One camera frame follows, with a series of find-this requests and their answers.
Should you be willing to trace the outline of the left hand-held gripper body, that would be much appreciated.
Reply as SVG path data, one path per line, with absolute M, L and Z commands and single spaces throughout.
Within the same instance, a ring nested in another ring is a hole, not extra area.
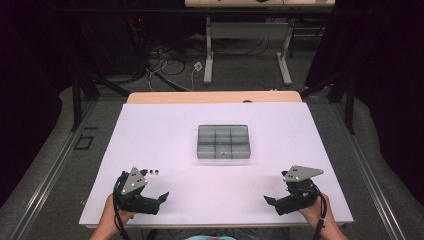
M 137 167 L 133 167 L 130 172 L 123 171 L 114 186 L 114 204 L 120 210 L 156 215 L 160 202 L 141 195 L 146 185 L 147 179 Z

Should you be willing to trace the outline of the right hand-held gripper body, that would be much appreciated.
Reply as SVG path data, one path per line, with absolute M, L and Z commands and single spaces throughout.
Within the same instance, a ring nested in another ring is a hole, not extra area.
M 284 215 L 312 205 L 320 193 L 312 177 L 323 173 L 321 169 L 293 165 L 286 177 L 283 177 L 289 195 L 277 200 L 274 205 L 277 213 Z

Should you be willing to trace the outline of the clear plastic compartment box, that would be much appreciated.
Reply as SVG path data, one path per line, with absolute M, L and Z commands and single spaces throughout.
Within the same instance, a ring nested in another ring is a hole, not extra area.
M 247 125 L 199 125 L 199 159 L 249 159 L 251 156 Z

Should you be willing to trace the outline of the person's right hand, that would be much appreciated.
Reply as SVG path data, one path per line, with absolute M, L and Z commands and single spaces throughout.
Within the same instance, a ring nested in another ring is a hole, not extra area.
M 313 229 L 317 228 L 320 219 L 324 220 L 323 227 L 326 224 L 336 225 L 329 197 L 324 193 L 318 196 L 312 205 L 300 209 L 299 212 Z

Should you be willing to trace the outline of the person's left hand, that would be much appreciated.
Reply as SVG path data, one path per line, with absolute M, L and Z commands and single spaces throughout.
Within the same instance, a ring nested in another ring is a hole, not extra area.
M 133 219 L 135 212 L 118 210 L 119 217 L 125 225 L 130 219 Z M 105 202 L 104 210 L 100 218 L 99 224 L 92 237 L 96 239 L 110 239 L 118 233 L 118 227 L 115 225 L 115 210 L 113 204 L 113 195 L 110 194 Z

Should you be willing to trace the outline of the person's grey trousers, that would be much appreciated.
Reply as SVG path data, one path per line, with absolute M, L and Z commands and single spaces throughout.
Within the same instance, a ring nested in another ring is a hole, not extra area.
M 161 229 L 154 240 L 290 240 L 288 228 Z

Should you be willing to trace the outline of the black metal stand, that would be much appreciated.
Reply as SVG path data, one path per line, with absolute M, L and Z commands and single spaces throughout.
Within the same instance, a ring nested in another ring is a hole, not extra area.
M 355 98 L 355 77 L 352 73 L 336 72 L 328 78 L 324 78 L 315 86 L 308 87 L 300 92 L 301 98 L 306 98 L 312 93 L 324 88 L 328 84 L 333 84 L 327 99 L 330 103 L 339 103 L 345 97 L 344 123 L 350 134 L 355 134 L 353 127 L 353 111 Z
M 97 74 L 86 67 L 76 67 L 76 69 L 73 70 L 72 77 L 72 131 L 76 131 L 83 120 L 81 94 L 84 94 L 90 101 L 97 101 L 100 97 L 100 92 L 96 87 L 96 82 L 99 82 L 101 85 L 106 86 L 121 96 L 128 97 L 130 95 L 129 91 L 119 87 L 115 83 L 112 83 L 102 75 Z

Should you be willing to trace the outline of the dark curtain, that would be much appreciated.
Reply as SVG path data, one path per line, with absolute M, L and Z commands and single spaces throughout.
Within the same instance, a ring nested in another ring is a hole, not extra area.
M 380 151 L 424 205 L 424 0 L 336 0 L 305 85 L 339 74 L 370 110 Z
M 0 0 L 0 207 L 56 126 L 71 86 L 41 0 Z

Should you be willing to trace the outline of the white-legged desk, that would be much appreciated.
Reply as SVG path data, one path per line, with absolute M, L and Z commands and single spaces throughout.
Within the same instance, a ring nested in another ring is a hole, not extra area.
M 185 0 L 185 6 L 200 10 L 330 10 L 336 0 Z M 206 18 L 206 60 L 204 83 L 212 82 L 214 51 L 213 39 L 265 39 L 282 40 L 282 49 L 276 53 L 283 83 L 292 84 L 286 63 L 288 48 L 294 31 L 295 17 L 286 17 L 285 22 L 217 22 Z

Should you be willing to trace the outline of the aluminium floor rail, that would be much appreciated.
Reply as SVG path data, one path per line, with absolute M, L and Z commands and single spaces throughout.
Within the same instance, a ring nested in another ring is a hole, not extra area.
M 378 212 L 380 219 L 386 229 L 391 240 L 406 240 L 405 235 L 393 213 L 389 202 L 384 195 L 377 179 L 367 162 L 358 140 L 354 134 L 346 127 L 344 122 L 344 110 L 338 104 L 332 104 L 331 108 L 337 118 L 339 125 L 342 127 L 344 135 L 350 142 L 355 154 L 355 161 L 358 165 L 358 171 L 361 174 L 361 178 L 365 183 L 367 190 L 370 194 L 372 202 Z
M 5 240 L 24 240 L 57 182 L 69 156 L 79 139 L 83 125 L 97 105 L 88 101 L 82 110 L 82 119 L 72 130 L 68 106 L 35 160 L 18 183 L 12 195 L 0 209 L 0 220 L 7 220 Z

